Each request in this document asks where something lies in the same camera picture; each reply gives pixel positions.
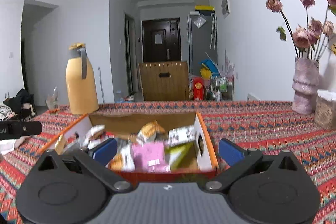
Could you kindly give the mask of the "yellow thermos jug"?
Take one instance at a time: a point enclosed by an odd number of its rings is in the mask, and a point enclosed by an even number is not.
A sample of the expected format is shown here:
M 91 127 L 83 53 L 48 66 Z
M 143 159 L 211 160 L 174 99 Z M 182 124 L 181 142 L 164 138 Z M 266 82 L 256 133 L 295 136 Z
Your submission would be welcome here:
M 66 66 L 67 94 L 72 114 L 82 115 L 98 110 L 95 75 L 84 43 L 69 47 Z

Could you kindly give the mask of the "white crumpled cloth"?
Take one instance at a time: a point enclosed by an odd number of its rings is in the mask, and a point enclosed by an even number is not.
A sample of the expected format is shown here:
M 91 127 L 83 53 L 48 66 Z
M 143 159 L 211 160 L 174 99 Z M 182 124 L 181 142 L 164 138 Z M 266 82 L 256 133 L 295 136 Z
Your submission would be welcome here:
M 7 153 L 14 151 L 18 148 L 25 140 L 26 136 L 20 137 L 19 139 L 8 139 L 0 141 L 0 153 L 6 155 Z

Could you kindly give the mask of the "patterned red tablecloth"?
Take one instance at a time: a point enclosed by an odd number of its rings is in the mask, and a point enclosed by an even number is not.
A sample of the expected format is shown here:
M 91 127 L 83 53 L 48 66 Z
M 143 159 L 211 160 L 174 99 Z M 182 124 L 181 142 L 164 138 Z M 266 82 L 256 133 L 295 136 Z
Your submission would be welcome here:
M 137 102 L 101 105 L 102 115 L 131 113 L 201 113 L 211 141 L 223 138 L 243 147 L 260 148 L 272 155 L 280 148 L 291 150 L 317 186 L 321 205 L 315 223 L 335 223 L 335 131 L 314 123 L 314 115 L 300 115 L 286 101 L 236 102 Z M 15 194 L 38 159 L 38 151 L 55 135 L 77 120 L 68 106 L 56 113 L 37 116 L 43 126 L 1 161 L 1 215 L 8 223 L 21 223 Z

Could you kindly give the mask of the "woven tissue box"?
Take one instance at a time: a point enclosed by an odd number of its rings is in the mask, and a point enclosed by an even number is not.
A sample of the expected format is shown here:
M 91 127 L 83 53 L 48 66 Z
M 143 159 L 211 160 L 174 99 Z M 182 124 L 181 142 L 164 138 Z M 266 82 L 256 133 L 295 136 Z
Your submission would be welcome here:
M 336 127 L 335 105 L 335 92 L 318 90 L 317 104 L 315 108 L 315 123 L 324 129 L 334 130 Z

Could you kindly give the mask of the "black entrance door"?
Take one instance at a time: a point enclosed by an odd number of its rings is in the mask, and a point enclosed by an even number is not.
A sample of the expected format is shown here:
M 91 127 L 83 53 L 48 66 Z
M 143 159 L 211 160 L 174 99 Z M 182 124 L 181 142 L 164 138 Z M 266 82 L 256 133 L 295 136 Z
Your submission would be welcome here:
M 181 61 L 178 18 L 142 21 L 143 62 Z

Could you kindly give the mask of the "orange white cracker packet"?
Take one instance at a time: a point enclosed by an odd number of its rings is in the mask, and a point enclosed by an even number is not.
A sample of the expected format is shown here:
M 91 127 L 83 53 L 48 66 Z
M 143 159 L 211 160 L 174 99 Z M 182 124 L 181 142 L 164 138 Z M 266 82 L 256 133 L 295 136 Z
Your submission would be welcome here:
M 168 132 L 156 121 L 144 125 L 137 134 L 137 143 L 145 144 L 156 140 L 168 140 Z

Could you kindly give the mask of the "glass cup with straw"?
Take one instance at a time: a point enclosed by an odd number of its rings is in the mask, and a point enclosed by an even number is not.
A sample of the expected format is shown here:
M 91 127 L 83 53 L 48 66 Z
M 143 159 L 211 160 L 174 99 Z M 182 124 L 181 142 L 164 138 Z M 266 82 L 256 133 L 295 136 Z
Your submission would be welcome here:
M 49 110 L 56 110 L 58 108 L 58 88 L 55 87 L 52 95 L 48 95 L 46 99 L 46 105 Z

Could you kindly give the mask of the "green snack packet in box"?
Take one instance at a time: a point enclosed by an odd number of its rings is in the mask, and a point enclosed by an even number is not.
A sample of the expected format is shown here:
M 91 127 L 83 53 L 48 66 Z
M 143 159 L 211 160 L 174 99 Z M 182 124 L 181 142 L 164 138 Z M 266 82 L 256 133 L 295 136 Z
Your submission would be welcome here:
M 171 171 L 193 167 L 197 161 L 194 142 L 165 147 L 165 161 Z

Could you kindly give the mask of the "yellow box on refrigerator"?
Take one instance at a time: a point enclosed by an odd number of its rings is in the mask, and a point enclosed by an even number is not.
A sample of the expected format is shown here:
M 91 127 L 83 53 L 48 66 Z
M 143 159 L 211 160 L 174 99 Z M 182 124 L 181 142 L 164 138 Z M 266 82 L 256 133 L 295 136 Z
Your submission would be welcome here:
M 195 5 L 195 10 L 197 11 L 214 11 L 214 6 L 207 6 L 207 5 Z

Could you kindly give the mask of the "white snack packet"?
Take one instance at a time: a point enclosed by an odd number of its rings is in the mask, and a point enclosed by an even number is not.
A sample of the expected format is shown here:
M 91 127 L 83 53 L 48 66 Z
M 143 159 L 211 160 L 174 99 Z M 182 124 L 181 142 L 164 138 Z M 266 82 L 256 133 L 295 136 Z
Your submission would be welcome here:
M 190 125 L 172 129 L 168 132 L 168 134 L 169 138 L 167 144 L 170 147 L 174 147 L 194 141 L 196 131 L 194 125 Z

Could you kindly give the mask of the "red orange cardboard snack box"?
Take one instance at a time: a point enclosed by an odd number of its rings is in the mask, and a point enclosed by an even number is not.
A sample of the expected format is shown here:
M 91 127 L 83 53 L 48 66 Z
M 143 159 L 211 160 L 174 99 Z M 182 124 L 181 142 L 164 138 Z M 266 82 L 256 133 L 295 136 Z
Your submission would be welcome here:
M 66 139 L 74 133 L 83 136 L 92 126 L 103 124 L 108 132 L 120 138 L 134 140 L 134 134 L 139 132 L 143 125 L 157 121 L 165 130 L 193 125 L 196 130 L 194 141 L 195 153 L 188 153 L 181 161 L 180 168 L 170 173 L 123 172 L 116 173 L 135 185 L 139 182 L 177 182 L 191 180 L 206 180 L 217 174 L 219 167 L 210 136 L 202 116 L 198 112 L 174 114 L 129 114 L 129 115 L 98 115 L 84 114 L 66 129 L 55 135 L 38 153 L 42 154 L 47 149 L 55 148 L 55 143 L 60 135 Z

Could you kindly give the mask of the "pink textured vase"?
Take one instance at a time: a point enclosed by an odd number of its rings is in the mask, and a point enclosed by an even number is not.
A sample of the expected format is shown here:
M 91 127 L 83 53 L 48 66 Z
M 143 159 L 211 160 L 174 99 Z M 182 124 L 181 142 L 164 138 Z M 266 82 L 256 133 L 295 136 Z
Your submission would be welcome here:
M 319 83 L 319 63 L 307 58 L 295 58 L 292 88 L 292 110 L 303 115 L 313 112 Z

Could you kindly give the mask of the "pink snack packet in box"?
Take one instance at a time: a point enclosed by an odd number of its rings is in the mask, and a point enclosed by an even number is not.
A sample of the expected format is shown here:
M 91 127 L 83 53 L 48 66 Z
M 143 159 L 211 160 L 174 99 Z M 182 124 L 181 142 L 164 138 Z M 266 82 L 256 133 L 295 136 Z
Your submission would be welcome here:
M 170 166 L 165 159 L 165 145 L 162 142 L 133 144 L 132 151 L 136 170 L 153 173 L 170 172 Z

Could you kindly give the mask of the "grey refrigerator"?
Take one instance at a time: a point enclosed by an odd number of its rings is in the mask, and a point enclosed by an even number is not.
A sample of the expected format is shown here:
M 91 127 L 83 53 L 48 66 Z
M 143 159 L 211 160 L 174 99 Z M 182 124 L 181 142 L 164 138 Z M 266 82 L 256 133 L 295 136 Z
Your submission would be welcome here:
M 202 61 L 209 57 L 217 63 L 217 41 L 214 31 L 212 16 L 202 14 L 188 16 L 190 74 L 200 76 Z

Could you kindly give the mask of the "wall electrical panel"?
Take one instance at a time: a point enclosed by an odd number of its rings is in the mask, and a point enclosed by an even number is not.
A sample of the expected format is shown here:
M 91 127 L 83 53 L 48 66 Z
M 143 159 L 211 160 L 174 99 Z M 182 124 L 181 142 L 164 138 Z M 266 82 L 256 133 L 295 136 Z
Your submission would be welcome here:
M 230 15 L 231 14 L 230 0 L 222 0 L 221 8 L 223 18 L 226 18 L 228 15 Z

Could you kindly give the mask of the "dried pink roses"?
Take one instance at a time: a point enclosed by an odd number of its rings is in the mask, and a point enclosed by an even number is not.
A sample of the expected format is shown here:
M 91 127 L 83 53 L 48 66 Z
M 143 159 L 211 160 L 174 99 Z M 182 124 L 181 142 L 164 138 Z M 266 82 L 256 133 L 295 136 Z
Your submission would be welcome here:
M 266 0 L 265 6 L 269 11 L 280 14 L 284 19 L 285 26 L 279 26 L 276 32 L 282 41 L 290 35 L 296 57 L 319 62 L 325 51 L 335 53 L 335 43 L 330 42 L 335 37 L 335 24 L 327 19 L 328 13 L 335 14 L 335 0 L 326 0 L 327 8 L 323 21 L 309 17 L 309 9 L 315 6 L 315 0 L 299 1 L 305 9 L 305 27 L 298 25 L 296 28 L 291 28 L 280 0 Z

